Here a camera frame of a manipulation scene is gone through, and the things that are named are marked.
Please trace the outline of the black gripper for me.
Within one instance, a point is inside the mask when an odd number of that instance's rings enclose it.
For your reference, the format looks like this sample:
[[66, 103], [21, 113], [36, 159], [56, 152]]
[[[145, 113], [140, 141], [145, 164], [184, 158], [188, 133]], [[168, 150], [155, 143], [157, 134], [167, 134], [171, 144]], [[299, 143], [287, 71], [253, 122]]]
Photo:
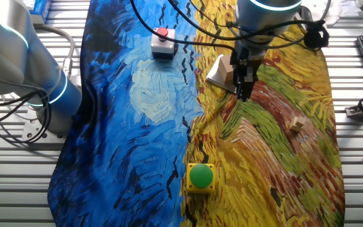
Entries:
[[236, 62], [233, 65], [233, 83], [236, 87], [236, 95], [241, 96], [243, 102], [250, 99], [255, 83], [258, 81], [256, 75], [258, 68], [265, 57], [263, 46], [253, 47], [252, 43], [235, 41]]

